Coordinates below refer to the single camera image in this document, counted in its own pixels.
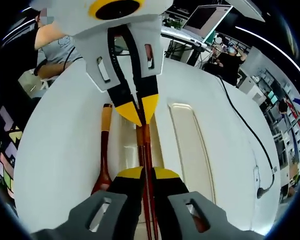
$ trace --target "desk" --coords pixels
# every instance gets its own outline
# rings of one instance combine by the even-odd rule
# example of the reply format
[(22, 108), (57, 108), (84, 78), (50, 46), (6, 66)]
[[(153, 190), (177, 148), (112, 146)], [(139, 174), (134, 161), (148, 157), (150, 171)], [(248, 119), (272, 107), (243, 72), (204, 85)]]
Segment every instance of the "desk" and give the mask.
[[(130, 89), (134, 89), (128, 59), (122, 56), (118, 60)], [(100, 116), (103, 104), (110, 98), (106, 92), (98, 91), (85, 69), (82, 59), (60, 75), (38, 103), (23, 132), (16, 156), (14, 193), (18, 216), (30, 232), (63, 223), (69, 210), (90, 196), (98, 177)], [(169, 104), (188, 104), (204, 140), (216, 204), (238, 228), (265, 234), (278, 208), (279, 172), (275, 173), (270, 191), (257, 199), (256, 178), (264, 188), (268, 187), (271, 170), (261, 146), (230, 107), (221, 83), (207, 72), (166, 58), (157, 82), (159, 103), (154, 120), (159, 140), (151, 144), (156, 145), (154, 151), (160, 149), (158, 156), (163, 166), (182, 178), (187, 172), (183, 169), (183, 161), (187, 160), (179, 156)], [(235, 87), (225, 85), (233, 104), (266, 147), (273, 166), (279, 168), (275, 143), (258, 105)], [(113, 111), (108, 151), (112, 178), (121, 169), (138, 164), (135, 158), (123, 154), (137, 153), (131, 144), (123, 144), (135, 139), (133, 126), (127, 133), (122, 131), (124, 124)], [(259, 176), (254, 174), (257, 163)], [(189, 185), (193, 178), (204, 183), (200, 174), (186, 173), (183, 180), (191, 191), (202, 192), (200, 187)]]

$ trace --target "person's arm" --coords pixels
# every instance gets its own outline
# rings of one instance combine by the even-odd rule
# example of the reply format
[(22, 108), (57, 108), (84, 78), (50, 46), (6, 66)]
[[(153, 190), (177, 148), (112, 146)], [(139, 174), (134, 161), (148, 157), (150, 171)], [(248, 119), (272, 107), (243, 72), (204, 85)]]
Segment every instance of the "person's arm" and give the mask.
[(247, 58), (247, 55), (244, 53), (244, 51), (241, 50), (240, 47), (235, 46), (235, 49), (238, 51), (238, 53), (240, 53), (241, 57), (241, 61), (245, 61)]
[[(72, 64), (72, 62), (68, 62), (65, 65), (65, 69), (69, 67)], [(57, 63), (57, 64), (47, 64), (40, 67), (40, 69), (37, 71), (37, 75), (41, 79), (49, 79), (54, 76), (58, 76), (62, 74), (64, 71), (64, 63)]]
[(63, 38), (64, 36), (66, 35), (59, 30), (55, 21), (51, 24), (44, 25), (37, 30), (34, 49), (38, 50), (55, 40)]

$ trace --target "yellow ring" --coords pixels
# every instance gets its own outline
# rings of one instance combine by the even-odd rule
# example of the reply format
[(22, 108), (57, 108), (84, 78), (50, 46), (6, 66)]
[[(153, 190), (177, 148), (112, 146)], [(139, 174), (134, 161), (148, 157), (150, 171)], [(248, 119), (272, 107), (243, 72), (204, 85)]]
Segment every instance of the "yellow ring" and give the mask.
[[(125, 0), (96, 0), (96, 1), (94, 1), (94, 3), (92, 3), (90, 5), (89, 10), (88, 10), (88, 15), (94, 19), (102, 20), (102, 19), (99, 19), (96, 17), (96, 12), (103, 6), (105, 6), (109, 3), (118, 2), (118, 1), (125, 1)], [(140, 4), (140, 7), (138, 9), (142, 8), (143, 3), (145, 2), (145, 0), (132, 0), (132, 1), (135, 1)]]

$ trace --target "gray t-shirt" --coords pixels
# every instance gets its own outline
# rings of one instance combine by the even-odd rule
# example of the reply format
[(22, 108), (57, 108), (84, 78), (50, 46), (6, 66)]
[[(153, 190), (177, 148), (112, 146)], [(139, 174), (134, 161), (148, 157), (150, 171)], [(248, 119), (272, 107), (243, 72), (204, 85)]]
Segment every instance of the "gray t-shirt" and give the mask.
[[(70, 36), (65, 36), (53, 41), (38, 50), (37, 66), (44, 60), (47, 60), (47, 65), (64, 63), (73, 48), (73, 39)], [(77, 49), (74, 49), (67, 62), (72, 62), (79, 57), (81, 57), (81, 55)], [(55, 80), (57, 77), (58, 76), (51, 77), (50, 80)]]

